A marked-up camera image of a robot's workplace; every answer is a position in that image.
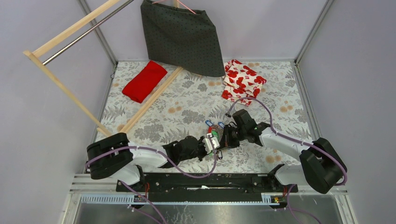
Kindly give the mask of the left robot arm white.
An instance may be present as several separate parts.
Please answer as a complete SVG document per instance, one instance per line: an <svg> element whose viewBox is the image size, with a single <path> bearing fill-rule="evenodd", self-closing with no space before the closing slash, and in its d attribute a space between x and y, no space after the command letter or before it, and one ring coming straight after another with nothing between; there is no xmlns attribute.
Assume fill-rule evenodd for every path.
<svg viewBox="0 0 396 224"><path fill-rule="evenodd" d="M144 188L143 167L176 168L191 159L203 159L219 148L218 139L207 134L199 139L187 136L159 147L131 143L125 133L118 133L87 147L86 168L93 180L113 178L125 183L132 191Z"/></svg>

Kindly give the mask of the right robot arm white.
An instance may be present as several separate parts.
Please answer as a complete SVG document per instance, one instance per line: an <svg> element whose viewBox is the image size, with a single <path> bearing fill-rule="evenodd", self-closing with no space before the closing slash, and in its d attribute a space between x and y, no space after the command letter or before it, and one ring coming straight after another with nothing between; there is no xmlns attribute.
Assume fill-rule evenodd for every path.
<svg viewBox="0 0 396 224"><path fill-rule="evenodd" d="M233 121L225 125L220 140L221 149L249 143L277 149L299 161L299 165L281 165L273 169L268 179L269 189L280 192L286 185L309 185L321 194L326 194L344 178L347 168L331 143L324 138L305 142L292 136L276 132L268 123L256 123L242 109L231 115Z"/></svg>

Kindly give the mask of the green key tag with key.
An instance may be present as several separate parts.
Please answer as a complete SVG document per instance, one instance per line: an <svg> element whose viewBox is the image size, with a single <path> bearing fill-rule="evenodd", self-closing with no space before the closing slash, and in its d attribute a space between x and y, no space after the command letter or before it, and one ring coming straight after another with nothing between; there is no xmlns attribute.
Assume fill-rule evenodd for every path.
<svg viewBox="0 0 396 224"><path fill-rule="evenodd" d="M216 149L216 156L217 156L217 160L223 159L223 154L222 154L221 149Z"/></svg>

